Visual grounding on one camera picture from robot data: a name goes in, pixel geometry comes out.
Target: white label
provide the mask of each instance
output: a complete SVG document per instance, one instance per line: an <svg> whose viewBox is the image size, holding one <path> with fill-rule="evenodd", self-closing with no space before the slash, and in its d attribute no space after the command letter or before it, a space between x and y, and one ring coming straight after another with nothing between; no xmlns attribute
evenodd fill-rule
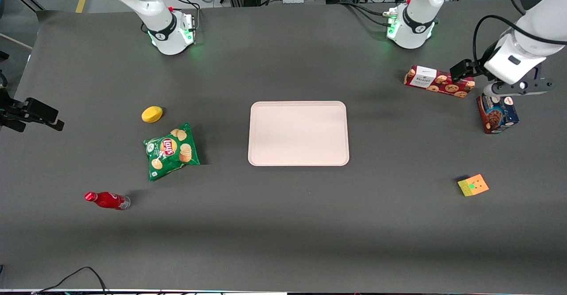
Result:
<svg viewBox="0 0 567 295"><path fill-rule="evenodd" d="M437 76L437 71L435 69L430 69L426 67L417 66L416 76L413 77L410 85L415 85L415 87L427 88L435 81Z"/></svg>

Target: coca-cola bottle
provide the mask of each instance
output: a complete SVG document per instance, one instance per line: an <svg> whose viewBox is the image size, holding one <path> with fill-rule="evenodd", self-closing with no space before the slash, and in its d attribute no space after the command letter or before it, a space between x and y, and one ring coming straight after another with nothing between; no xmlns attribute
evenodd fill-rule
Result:
<svg viewBox="0 0 567 295"><path fill-rule="evenodd" d="M130 198L110 192L87 192L85 200L94 202L101 208L126 210L130 206Z"/></svg>

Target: green chip bag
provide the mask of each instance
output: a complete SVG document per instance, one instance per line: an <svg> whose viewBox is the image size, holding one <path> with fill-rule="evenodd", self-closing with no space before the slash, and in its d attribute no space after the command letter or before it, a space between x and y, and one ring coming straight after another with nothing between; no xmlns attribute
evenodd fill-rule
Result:
<svg viewBox="0 0 567 295"><path fill-rule="evenodd" d="M200 164L188 123L173 129L165 137L144 140L144 146L150 160L148 181L158 180L187 164Z"/></svg>

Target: red cookie box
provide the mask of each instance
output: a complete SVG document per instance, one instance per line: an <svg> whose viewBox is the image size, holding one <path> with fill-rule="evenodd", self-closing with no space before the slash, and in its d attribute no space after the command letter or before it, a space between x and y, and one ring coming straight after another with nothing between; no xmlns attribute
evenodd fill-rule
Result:
<svg viewBox="0 0 567 295"><path fill-rule="evenodd" d="M413 65L405 75L404 85L464 98L474 89L474 78L453 82L451 74L446 71Z"/></svg>

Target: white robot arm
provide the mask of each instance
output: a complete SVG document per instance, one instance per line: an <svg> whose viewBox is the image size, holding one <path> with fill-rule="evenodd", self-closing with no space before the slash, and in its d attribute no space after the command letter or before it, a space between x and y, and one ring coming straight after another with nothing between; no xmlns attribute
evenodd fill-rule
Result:
<svg viewBox="0 0 567 295"><path fill-rule="evenodd" d="M163 0L119 1L138 14L148 28L152 43L163 54L178 54L194 42L192 16L168 8Z"/></svg>
<svg viewBox="0 0 567 295"><path fill-rule="evenodd" d="M411 0L391 8L386 37L400 47L415 49L431 36L434 20L445 0Z"/></svg>
<svg viewBox="0 0 567 295"><path fill-rule="evenodd" d="M533 95L553 89L549 79L537 75L541 75L541 62L567 44L567 15L561 11L567 0L520 2L526 10L525 15L516 22L515 27L520 30L512 27L506 30L481 59L475 59L474 62L465 59L455 65L451 69L453 79L484 74L489 80L496 81L484 89L484 93L490 96ZM481 20L486 18L501 19L490 15ZM532 69L536 69L535 77L525 78Z"/></svg>

